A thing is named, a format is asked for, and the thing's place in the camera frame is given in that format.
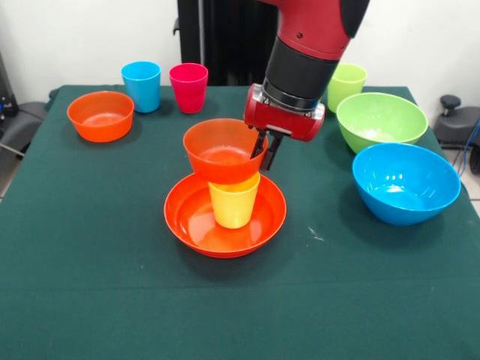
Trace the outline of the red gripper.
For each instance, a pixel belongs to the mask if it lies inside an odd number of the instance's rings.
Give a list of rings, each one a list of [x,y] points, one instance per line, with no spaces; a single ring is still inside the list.
[[[284,109],[265,96],[260,84],[252,84],[247,93],[244,122],[253,127],[258,135],[250,158],[262,156],[265,151],[260,169],[269,171],[284,138],[282,134],[294,140],[310,142],[320,131],[325,117],[326,107],[322,103],[307,112]],[[268,149],[265,146],[268,140],[267,131],[282,133],[273,134],[273,141]]]

